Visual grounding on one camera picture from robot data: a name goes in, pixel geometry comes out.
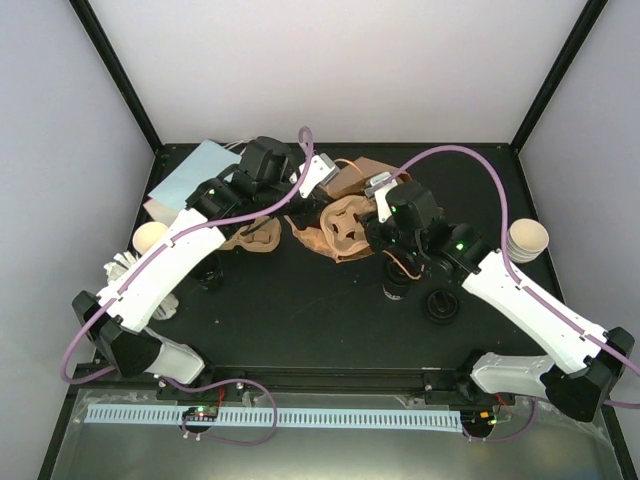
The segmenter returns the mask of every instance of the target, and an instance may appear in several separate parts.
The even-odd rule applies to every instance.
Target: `white cable channel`
[[[180,425],[190,407],[174,405],[90,405],[85,423]],[[270,427],[271,408],[221,407],[215,422],[189,421],[188,425]],[[374,430],[433,430],[462,432],[459,412],[437,410],[364,410],[278,408],[278,427]]]

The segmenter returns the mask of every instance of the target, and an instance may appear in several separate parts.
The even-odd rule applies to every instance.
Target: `light blue paper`
[[[185,207],[187,197],[198,185],[238,162],[240,155],[225,150],[211,140],[205,140],[149,196],[180,211]]]

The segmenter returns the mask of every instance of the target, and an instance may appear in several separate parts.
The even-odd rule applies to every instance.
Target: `white wall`
[[[92,0],[164,142],[510,142],[585,0]]]
[[[640,2],[609,2],[523,151],[568,304],[635,335],[640,362]],[[613,395],[640,403],[627,372]],[[640,411],[618,410],[640,469]]]
[[[79,328],[71,300],[97,291],[102,264],[125,247],[153,155],[69,2],[6,3],[0,478],[31,480],[67,388],[57,372]]]

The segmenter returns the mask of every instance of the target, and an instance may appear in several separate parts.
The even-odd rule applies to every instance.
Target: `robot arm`
[[[147,327],[149,319],[198,263],[251,221],[196,227],[271,206],[291,191],[303,168],[283,143],[267,137],[250,142],[238,165],[196,189],[187,199],[187,208],[131,269],[97,296],[81,292],[74,299],[73,308],[81,323],[116,299],[89,330],[89,337],[124,377],[147,372],[189,384],[200,375],[205,368],[202,357],[189,346],[153,332]],[[328,157],[314,156],[299,192],[280,213],[291,215],[292,221],[305,228],[330,201],[315,187],[330,181],[337,172]],[[179,235],[187,229],[193,231]]]
[[[375,193],[378,212],[364,219],[374,250],[404,252],[406,267],[418,258],[428,269],[441,269],[453,282],[481,298],[533,338],[547,353],[539,357],[472,354],[469,374],[486,393],[511,392],[548,399],[563,413],[591,421],[623,372],[623,365],[588,335],[625,356],[633,337],[621,328],[606,331],[573,312],[515,268],[516,282],[499,250],[491,250],[468,225],[448,225],[427,189],[417,182],[386,185]],[[558,311],[585,333],[562,321]]]

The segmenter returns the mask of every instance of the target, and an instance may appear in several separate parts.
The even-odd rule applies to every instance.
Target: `stacked paper cups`
[[[534,260],[549,245],[549,233],[535,220],[516,220],[507,233],[507,254],[513,263]]]

